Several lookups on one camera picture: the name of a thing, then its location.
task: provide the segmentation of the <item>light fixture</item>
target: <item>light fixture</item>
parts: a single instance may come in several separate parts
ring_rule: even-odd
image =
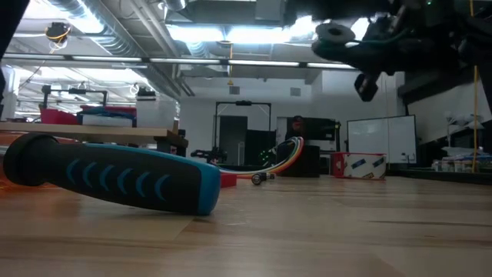
[[[226,40],[242,44],[271,44],[290,40],[290,35],[280,27],[233,27]]]
[[[108,102],[108,105],[136,105],[134,102]]]
[[[40,112],[15,112],[16,115],[41,115]]]
[[[147,69],[147,65],[111,65],[112,68],[116,69]]]
[[[219,27],[181,27],[167,25],[169,34],[174,40],[182,42],[219,42],[224,35]]]
[[[206,58],[150,58],[151,62],[171,63],[180,65],[218,65],[221,63],[218,59]]]
[[[82,101],[85,101],[85,102],[89,102],[90,100],[84,96],[81,96],[81,95],[75,95],[76,98],[82,100]]]
[[[74,61],[83,62],[142,62],[141,58],[114,56],[72,56]]]
[[[313,18],[310,15],[302,16],[288,29],[288,34],[291,38],[309,35],[314,33],[316,26],[319,24],[320,22],[313,22]]]
[[[366,34],[367,27],[369,27],[369,21],[367,18],[359,18],[351,27],[352,32],[355,34],[356,40],[362,40]]]
[[[263,66],[298,67],[299,63],[298,62],[229,60],[229,65],[263,65]]]
[[[349,65],[335,63],[309,62],[306,65],[308,68],[328,68],[328,69],[354,69]]]
[[[28,53],[5,53],[3,58],[22,58],[22,59],[34,59],[34,60],[63,60],[62,55],[50,55],[50,54],[28,54]]]

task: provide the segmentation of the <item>box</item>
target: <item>box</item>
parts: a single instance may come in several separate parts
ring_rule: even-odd
[[[137,128],[166,128],[172,131],[175,124],[176,102],[163,100],[137,100]]]
[[[386,155],[339,152],[332,154],[333,175],[337,178],[382,180],[386,175]]]
[[[116,118],[116,117],[98,116],[98,115],[83,115],[82,124],[93,125],[93,126],[132,127],[133,120],[128,118]]]

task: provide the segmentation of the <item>wooden table surface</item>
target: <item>wooden table surface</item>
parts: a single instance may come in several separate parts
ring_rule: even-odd
[[[81,142],[155,144],[155,137],[159,137],[167,139],[172,145],[188,147],[188,140],[165,128],[129,128],[2,122],[0,123],[0,131],[42,132],[63,138],[77,139]]]
[[[0,194],[0,276],[492,276],[492,186],[243,180],[215,211]]]

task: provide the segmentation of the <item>whiteboard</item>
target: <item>whiteboard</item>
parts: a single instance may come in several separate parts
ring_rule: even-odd
[[[351,153],[386,154],[389,163],[417,163],[414,115],[349,121],[347,132]]]

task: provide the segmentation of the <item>red and white box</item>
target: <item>red and white box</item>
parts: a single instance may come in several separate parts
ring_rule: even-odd
[[[337,178],[384,180],[386,155],[338,152],[331,155],[333,176]]]

